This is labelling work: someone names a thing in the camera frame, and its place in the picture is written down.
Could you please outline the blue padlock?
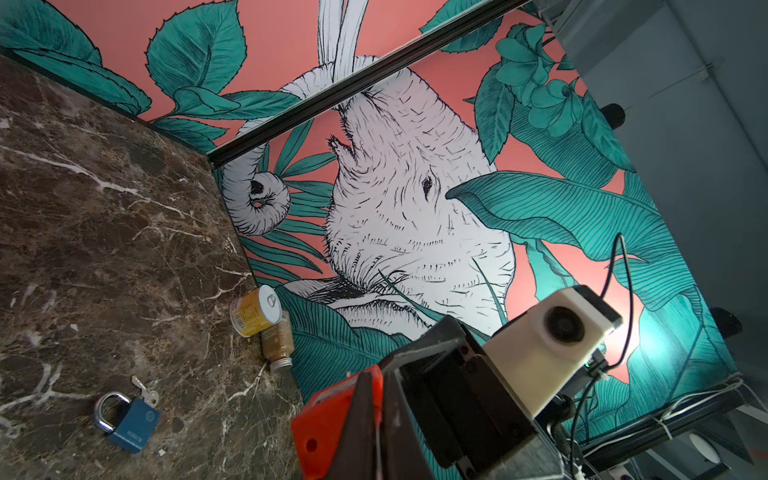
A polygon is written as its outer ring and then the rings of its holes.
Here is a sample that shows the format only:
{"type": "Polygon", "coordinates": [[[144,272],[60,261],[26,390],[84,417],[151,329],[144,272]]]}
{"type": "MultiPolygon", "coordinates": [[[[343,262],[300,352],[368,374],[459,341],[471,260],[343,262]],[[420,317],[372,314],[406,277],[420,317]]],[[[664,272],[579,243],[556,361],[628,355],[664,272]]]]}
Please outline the blue padlock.
{"type": "Polygon", "coordinates": [[[139,390],[137,396],[129,397],[119,391],[105,393],[96,401],[93,415],[96,426],[104,432],[108,442],[129,454],[138,454],[157,428],[160,396],[136,375],[131,376],[131,383],[139,390]],[[116,420],[108,420],[104,414],[104,407],[110,401],[118,404],[116,420]]]}

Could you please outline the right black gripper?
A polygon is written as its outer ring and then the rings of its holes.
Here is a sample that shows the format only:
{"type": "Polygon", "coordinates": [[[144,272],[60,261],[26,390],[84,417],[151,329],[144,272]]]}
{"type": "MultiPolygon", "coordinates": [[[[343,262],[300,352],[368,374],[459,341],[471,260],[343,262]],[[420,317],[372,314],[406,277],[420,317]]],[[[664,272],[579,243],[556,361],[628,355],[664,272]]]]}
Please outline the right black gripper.
{"type": "MultiPolygon", "coordinates": [[[[561,454],[458,320],[443,318],[379,368],[383,479],[563,478],[561,454]]],[[[361,373],[324,479],[375,479],[376,433],[373,380],[361,373]]]]}

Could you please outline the red padlock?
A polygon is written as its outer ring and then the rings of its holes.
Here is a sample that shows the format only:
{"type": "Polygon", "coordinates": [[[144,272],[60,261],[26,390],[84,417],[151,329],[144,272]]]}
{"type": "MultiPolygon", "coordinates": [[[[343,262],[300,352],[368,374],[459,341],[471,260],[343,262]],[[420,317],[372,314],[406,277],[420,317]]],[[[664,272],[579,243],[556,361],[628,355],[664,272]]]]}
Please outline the red padlock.
{"type": "Polygon", "coordinates": [[[324,479],[341,438],[356,382],[361,373],[370,373],[373,380],[377,458],[379,430],[383,417],[384,378],[380,368],[373,366],[316,393],[291,421],[291,432],[305,479],[324,479]]]}

